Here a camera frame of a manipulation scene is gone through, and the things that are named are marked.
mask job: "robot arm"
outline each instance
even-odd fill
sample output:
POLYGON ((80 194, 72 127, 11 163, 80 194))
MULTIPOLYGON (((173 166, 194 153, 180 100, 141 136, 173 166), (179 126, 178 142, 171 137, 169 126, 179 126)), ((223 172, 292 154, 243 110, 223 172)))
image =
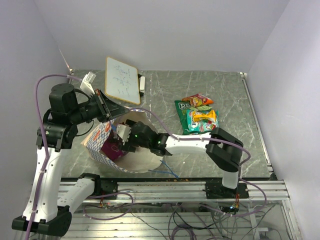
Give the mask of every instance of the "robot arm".
MULTIPOLYGON (((101 194, 100 177, 84 173, 77 184, 64 196, 58 199, 59 185, 62 177, 65 157, 70 153, 73 139, 78 133, 77 125, 97 119, 105 123, 129 112, 121 105, 109 100, 100 90, 93 90, 90 83, 94 74, 88 74, 81 83, 82 91, 73 85, 62 83, 55 85, 49 101, 51 108, 43 117, 43 126, 49 147, 49 161, 43 172, 40 189, 36 189, 38 178, 45 159, 43 136, 37 131, 36 145, 37 168, 28 204, 22 216, 15 218, 12 229, 26 231, 31 218, 35 195, 39 195, 35 218, 31 224, 31 232, 62 237, 69 229, 73 212, 84 199, 101 194), (76 92, 87 96, 87 101, 78 103, 76 92)), ((238 185, 238 169, 242 155, 241 150, 223 144, 218 146, 210 140, 177 140, 168 133, 157 133, 142 122, 127 120, 118 124, 117 135, 122 139, 121 148, 134 152, 137 147, 147 148, 158 156, 171 156, 178 153, 206 153, 222 170, 222 185, 233 191, 238 185)), ((242 142, 232 135, 216 128, 210 133, 201 135, 203 138, 217 138, 239 146, 242 142)), ((178 136, 180 139, 190 136, 178 136)))
POLYGON ((239 182, 239 164, 242 151, 228 144, 218 145, 218 142, 207 139, 228 141, 243 147, 243 143, 223 130, 215 128, 201 135, 175 135, 156 133, 142 122, 127 120, 125 125, 117 126, 117 134, 123 140, 124 151, 135 152, 137 147, 147 148, 158 156, 174 154, 207 154, 217 166, 222 169, 222 186, 235 190, 239 182))

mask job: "small whiteboard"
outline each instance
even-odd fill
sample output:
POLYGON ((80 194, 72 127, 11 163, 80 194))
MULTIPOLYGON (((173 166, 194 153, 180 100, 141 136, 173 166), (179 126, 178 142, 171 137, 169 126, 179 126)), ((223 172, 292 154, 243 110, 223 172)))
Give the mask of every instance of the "small whiteboard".
POLYGON ((104 92, 109 97, 139 105, 138 70, 133 66, 107 57, 104 92))

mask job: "floor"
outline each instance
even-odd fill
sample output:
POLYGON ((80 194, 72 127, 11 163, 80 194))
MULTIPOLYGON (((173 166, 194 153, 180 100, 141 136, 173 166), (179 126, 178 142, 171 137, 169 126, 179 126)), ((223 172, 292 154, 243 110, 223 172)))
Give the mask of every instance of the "floor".
MULTIPOLYGON (((97 76, 93 88, 104 90, 105 71, 91 70, 97 76)), ((74 75, 83 78, 88 70, 74 70, 74 75)), ((175 100, 197 93, 203 93, 214 100, 214 110, 219 111, 220 127, 240 139, 252 155, 250 161, 242 166, 244 177, 269 177, 266 155, 259 137, 258 128, 250 101, 239 73, 217 71, 140 71, 145 76, 145 96, 141 98, 142 108, 156 113, 175 134, 182 134, 182 127, 175 107, 175 100)), ((115 100, 125 106, 137 106, 115 100)), ((154 117, 150 118, 159 132, 164 132, 154 117)), ((90 124, 81 124, 79 134, 85 132, 90 124)), ((99 174, 109 178, 160 178, 170 177, 165 173, 127 173, 115 171, 90 158, 86 148, 81 145, 85 138, 73 141, 71 155, 65 160, 62 177, 78 177, 82 173, 99 174)), ((164 157, 165 162, 180 177, 221 177, 222 171, 204 155, 179 154, 164 157)), ((167 171, 162 164, 157 171, 167 171)))

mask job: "orange snack bag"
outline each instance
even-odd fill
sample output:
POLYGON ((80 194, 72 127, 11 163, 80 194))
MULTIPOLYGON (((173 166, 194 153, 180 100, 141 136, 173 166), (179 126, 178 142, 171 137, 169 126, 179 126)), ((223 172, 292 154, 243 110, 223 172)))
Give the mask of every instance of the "orange snack bag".
POLYGON ((213 104, 214 101, 212 99, 202 95, 201 93, 184 97, 182 98, 182 101, 189 102, 191 106, 193 107, 199 107, 201 105, 208 105, 208 104, 213 104))

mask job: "yellow candy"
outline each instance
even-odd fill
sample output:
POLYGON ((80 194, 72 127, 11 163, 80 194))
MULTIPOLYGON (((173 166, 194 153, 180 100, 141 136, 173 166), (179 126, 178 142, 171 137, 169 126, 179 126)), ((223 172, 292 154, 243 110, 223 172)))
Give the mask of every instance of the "yellow candy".
POLYGON ((195 122, 199 122, 199 121, 201 121, 203 119, 208 119, 208 120, 211 120, 213 122, 216 122, 216 119, 217 119, 217 115, 216 115, 216 112, 214 110, 211 110, 208 113, 203 113, 203 112, 200 112, 200 111, 194 111, 194 112, 192 112, 192 116, 193 116, 193 120, 195 122))

